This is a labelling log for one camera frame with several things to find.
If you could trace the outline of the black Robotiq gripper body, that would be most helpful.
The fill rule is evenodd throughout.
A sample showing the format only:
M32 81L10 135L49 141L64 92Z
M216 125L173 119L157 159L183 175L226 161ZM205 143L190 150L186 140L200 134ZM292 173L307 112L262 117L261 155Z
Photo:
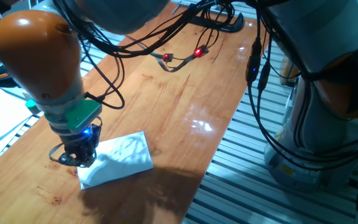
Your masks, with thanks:
M99 144L101 126L91 124L77 135L60 136L65 151L68 153L92 153Z

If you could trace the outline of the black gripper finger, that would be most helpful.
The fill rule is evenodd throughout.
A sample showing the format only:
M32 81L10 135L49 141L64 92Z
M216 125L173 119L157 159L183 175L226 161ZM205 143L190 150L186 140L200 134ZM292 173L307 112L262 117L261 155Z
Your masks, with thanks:
M84 146L80 150L80 167L90 167L96 160L97 153L94 146Z
M80 161L78 159L77 152L64 152L59 158L58 162L65 166L79 166Z

